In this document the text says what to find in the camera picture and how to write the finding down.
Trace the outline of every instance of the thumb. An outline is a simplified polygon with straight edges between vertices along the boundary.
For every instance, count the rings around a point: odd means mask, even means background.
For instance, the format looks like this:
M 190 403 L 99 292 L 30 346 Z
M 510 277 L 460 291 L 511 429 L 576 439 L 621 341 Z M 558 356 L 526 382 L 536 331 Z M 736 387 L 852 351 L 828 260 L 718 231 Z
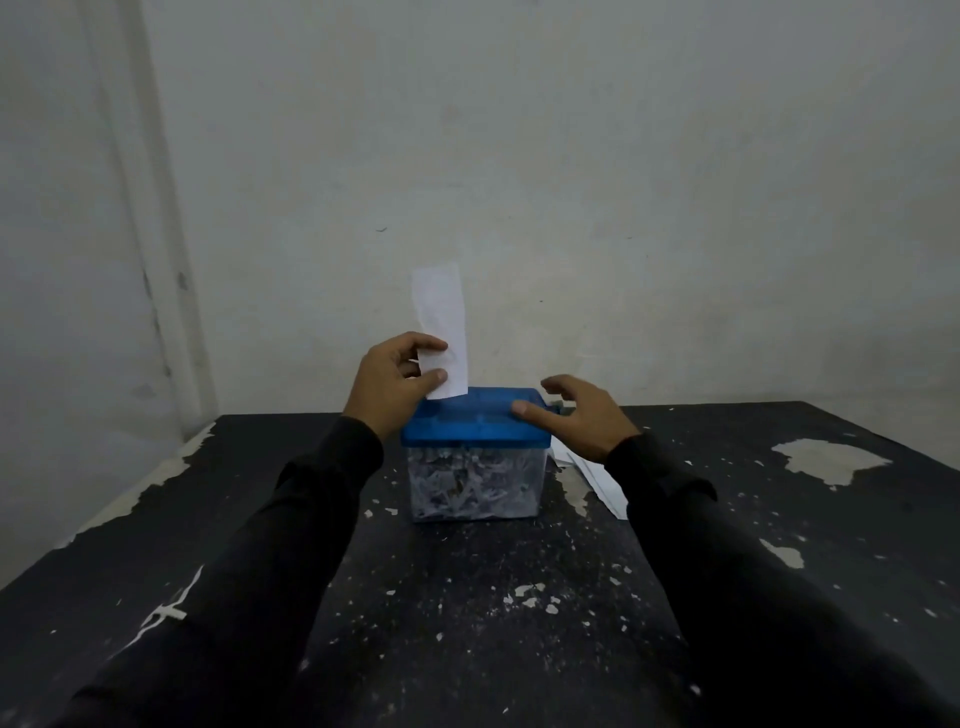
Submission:
M 431 369 L 422 376 L 415 376 L 408 381 L 413 383 L 417 395 L 422 400 L 446 381 L 446 369 Z
M 565 432 L 569 425 L 569 418 L 549 412 L 528 401 L 516 400 L 510 405 L 510 411 L 523 422 L 529 423 L 534 427 L 539 427 L 540 429 L 545 429 L 551 435 L 556 435 L 561 440 L 564 438 L 561 433 Z

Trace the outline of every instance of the finger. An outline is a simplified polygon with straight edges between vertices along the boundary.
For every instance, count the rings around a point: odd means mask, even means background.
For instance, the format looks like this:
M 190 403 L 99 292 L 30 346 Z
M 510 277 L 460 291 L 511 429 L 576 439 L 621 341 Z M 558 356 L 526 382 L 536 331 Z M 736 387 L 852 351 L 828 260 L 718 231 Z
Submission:
M 551 395 L 563 395 L 565 400 L 577 400 L 582 396 L 586 389 L 593 386 L 588 381 L 578 379 L 571 375 L 553 375 L 544 379 L 540 386 Z
M 417 349 L 427 349 L 432 352 L 443 352 L 446 350 L 446 342 L 443 339 L 438 339 L 436 336 L 431 336 L 428 333 L 420 333 L 419 331 L 401 333 L 399 336 L 388 339 L 379 346 L 389 351 L 394 361 L 415 358 L 417 356 Z
M 404 377 L 407 376 L 420 376 L 420 364 L 416 361 L 401 361 L 396 367 L 400 370 L 400 374 Z
M 433 369 L 423 376 L 410 379 L 417 390 L 417 395 L 423 399 L 446 381 L 446 369 Z
M 554 414 L 528 401 L 515 401 L 510 405 L 510 411 L 523 422 L 529 423 L 534 427 L 539 427 L 540 429 L 545 429 L 551 435 L 556 435 L 561 440 L 570 428 L 569 417 Z

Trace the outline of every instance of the table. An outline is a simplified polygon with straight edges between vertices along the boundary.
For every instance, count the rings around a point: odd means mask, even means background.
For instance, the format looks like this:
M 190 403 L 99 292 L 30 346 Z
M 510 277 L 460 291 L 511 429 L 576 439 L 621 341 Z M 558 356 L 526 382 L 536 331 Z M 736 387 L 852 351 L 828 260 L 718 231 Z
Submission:
M 626 410 L 712 479 L 730 518 L 796 548 L 806 578 L 960 702 L 958 471 L 802 402 Z M 0 593 L 0 725 L 54 716 L 335 417 L 219 418 L 185 473 Z M 771 451 L 800 438 L 892 463 L 834 492 Z M 279 724 L 710 725 L 630 526 L 592 494 L 578 514 L 549 469 L 536 519 L 413 524 L 403 452 L 388 444 Z

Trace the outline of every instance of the hand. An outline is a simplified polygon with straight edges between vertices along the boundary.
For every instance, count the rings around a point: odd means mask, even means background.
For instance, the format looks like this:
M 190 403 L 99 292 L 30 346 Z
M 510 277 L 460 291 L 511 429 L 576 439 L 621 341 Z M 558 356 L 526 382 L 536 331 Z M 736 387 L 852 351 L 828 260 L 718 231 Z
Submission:
M 521 400 L 513 403 L 511 411 L 523 422 L 545 429 L 581 457 L 604 463 L 617 445 L 640 434 L 606 390 L 570 375 L 549 376 L 540 384 L 551 395 L 577 402 L 576 411 L 557 415 Z
M 417 349 L 442 352 L 446 342 L 408 331 L 377 344 L 360 360 L 344 414 L 373 430 L 381 442 L 406 425 L 420 400 L 446 381 L 443 369 L 420 373 Z

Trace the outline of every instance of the black sleeve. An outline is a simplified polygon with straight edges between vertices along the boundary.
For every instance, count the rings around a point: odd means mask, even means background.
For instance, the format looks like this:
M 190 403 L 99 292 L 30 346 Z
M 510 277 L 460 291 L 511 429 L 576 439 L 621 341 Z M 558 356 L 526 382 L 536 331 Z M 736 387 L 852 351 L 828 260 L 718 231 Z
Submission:
M 649 434 L 607 460 L 643 552 L 702 671 L 749 724 L 958 725 L 955 710 L 797 572 L 726 521 L 713 486 Z
M 115 655 L 53 725 L 267 725 L 291 683 L 326 585 L 383 463 L 342 417 L 287 465 L 270 500 L 202 568 L 182 603 Z

